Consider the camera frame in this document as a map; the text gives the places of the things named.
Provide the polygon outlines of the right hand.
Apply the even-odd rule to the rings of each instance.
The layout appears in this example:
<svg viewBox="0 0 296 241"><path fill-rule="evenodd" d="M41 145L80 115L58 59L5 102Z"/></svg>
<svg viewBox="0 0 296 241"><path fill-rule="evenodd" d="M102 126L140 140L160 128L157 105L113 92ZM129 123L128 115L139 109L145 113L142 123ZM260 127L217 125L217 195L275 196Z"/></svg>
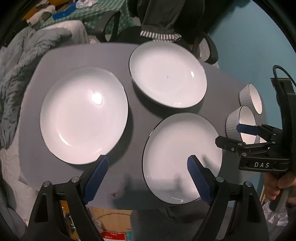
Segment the right hand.
<svg viewBox="0 0 296 241"><path fill-rule="evenodd" d="M281 189L290 188L286 204L295 207L295 171L288 172L281 178L275 178L271 173L264 173L264 193L268 200L273 201L280 194Z"/></svg>

